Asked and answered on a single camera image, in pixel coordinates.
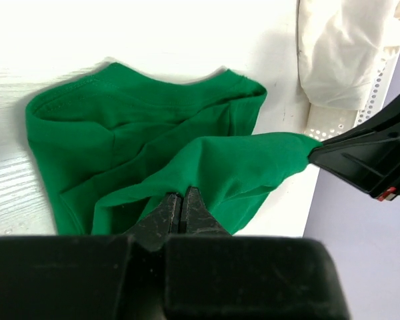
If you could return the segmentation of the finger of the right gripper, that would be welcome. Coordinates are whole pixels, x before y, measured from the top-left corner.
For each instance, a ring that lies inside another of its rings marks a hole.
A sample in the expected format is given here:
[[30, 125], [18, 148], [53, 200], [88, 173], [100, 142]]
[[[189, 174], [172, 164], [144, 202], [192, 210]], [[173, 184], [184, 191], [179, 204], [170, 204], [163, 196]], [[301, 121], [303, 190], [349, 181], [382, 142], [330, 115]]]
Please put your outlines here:
[[309, 162], [378, 201], [400, 196], [400, 138], [328, 143]]
[[323, 144], [330, 145], [384, 132], [397, 132], [397, 134], [400, 135], [400, 94], [376, 115], [372, 116], [369, 120], [366, 120], [366, 122], [341, 135], [324, 141]]

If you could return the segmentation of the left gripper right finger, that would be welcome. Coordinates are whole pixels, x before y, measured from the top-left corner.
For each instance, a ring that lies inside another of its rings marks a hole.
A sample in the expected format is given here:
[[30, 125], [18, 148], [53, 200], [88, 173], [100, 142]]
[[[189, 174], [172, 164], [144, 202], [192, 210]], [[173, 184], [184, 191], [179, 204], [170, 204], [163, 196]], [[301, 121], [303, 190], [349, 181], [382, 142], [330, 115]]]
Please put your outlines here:
[[197, 187], [189, 187], [181, 209], [181, 232], [190, 235], [229, 235], [207, 210]]

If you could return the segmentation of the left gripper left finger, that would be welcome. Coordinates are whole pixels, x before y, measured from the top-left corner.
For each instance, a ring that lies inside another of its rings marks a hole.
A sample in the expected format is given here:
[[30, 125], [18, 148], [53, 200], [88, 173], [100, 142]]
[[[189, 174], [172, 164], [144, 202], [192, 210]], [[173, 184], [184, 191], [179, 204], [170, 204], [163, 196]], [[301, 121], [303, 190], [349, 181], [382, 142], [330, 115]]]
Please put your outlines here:
[[168, 193], [152, 212], [128, 230], [128, 235], [144, 249], [159, 251], [170, 235], [178, 234], [181, 209], [182, 196]]

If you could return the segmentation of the green t shirt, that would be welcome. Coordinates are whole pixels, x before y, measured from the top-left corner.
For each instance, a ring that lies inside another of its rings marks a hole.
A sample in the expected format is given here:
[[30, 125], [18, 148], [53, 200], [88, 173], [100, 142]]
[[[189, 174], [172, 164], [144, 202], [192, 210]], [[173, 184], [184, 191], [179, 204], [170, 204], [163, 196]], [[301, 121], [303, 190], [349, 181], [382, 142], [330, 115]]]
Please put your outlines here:
[[238, 232], [321, 146], [298, 133], [254, 134], [266, 96], [231, 70], [180, 85], [120, 63], [39, 94], [25, 110], [27, 140], [58, 234], [124, 233], [189, 187]]

